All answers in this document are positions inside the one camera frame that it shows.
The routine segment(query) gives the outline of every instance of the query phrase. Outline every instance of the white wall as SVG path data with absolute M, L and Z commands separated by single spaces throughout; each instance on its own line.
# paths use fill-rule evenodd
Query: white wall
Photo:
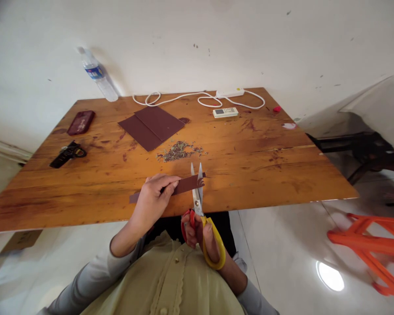
M 34 151 L 77 99 L 101 97 L 78 45 L 122 95 L 263 86 L 313 128 L 394 74 L 394 0 L 2 0 L 1 141 Z

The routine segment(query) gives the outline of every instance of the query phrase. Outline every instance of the wooden table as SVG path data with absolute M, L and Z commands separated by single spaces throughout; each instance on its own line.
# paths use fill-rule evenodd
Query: wooden table
M 131 97 L 114 103 L 77 101 L 1 193 L 0 231 L 128 220 L 135 206 L 128 203 L 129 195 L 140 190 L 147 176 L 163 172 L 187 177 L 191 162 L 196 170 L 202 162 L 207 174 L 206 213 L 358 197 L 300 128 L 283 126 L 293 121 L 284 110 L 273 112 L 277 103 L 264 88 L 249 90 L 266 100 L 265 107 L 237 106 L 239 115 L 233 118 L 214 119 L 213 108 L 198 104 L 198 96 L 162 105 L 175 117 L 190 121 L 151 152 L 117 124 L 143 108 Z M 178 95 L 163 95 L 161 101 Z M 236 101 L 260 104 L 248 93 Z M 223 103 L 232 107 L 226 100 Z M 96 117 L 87 133 L 73 138 L 66 130 L 76 113 L 84 110 L 95 111 Z M 88 155 L 59 169 L 50 168 L 60 148 L 73 139 Z M 172 162 L 157 157 L 177 141 L 193 143 L 204 152 Z M 189 207 L 191 192 L 173 196 L 164 216 L 181 215 Z

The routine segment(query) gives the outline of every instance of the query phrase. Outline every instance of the yellow scissor handle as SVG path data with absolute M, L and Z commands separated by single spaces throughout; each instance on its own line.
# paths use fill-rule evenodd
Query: yellow scissor handle
M 206 259 L 207 264 L 213 268 L 214 270 L 219 270 L 222 269 L 223 266 L 225 265 L 225 261 L 226 261 L 226 252 L 225 252 L 225 246 L 223 245 L 223 241 L 222 238 L 220 237 L 220 234 L 215 226 L 215 224 L 213 223 L 211 218 L 206 218 L 206 217 L 201 217 L 201 221 L 203 222 L 203 227 L 206 225 L 206 222 L 210 222 L 213 228 L 213 236 L 215 237 L 216 243 L 218 244 L 219 247 L 219 255 L 220 255 L 220 259 L 217 263 L 212 262 L 212 260 L 210 259 L 209 254 L 207 253 L 207 249 L 206 249 L 206 241 L 203 237 L 203 253 L 204 253 L 204 258 Z

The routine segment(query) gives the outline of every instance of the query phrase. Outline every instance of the orange plastic stool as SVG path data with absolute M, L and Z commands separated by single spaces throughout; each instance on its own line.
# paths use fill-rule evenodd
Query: orange plastic stool
M 394 239 L 364 235 L 373 222 L 381 225 L 394 235 L 394 218 L 367 217 L 348 213 L 347 217 L 356 219 L 345 232 L 328 231 L 327 236 L 332 243 L 350 247 L 360 259 L 386 284 L 384 287 L 376 282 L 372 286 L 383 295 L 394 295 L 394 276 L 370 252 L 394 256 Z

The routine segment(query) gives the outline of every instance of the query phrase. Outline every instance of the bottle label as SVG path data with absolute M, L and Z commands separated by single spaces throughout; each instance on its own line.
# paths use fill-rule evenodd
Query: bottle label
M 100 66 L 97 66 L 95 68 L 92 69 L 85 69 L 86 72 L 89 74 L 89 76 L 96 80 L 96 79 L 102 79 L 104 77 L 104 73 L 101 70 Z

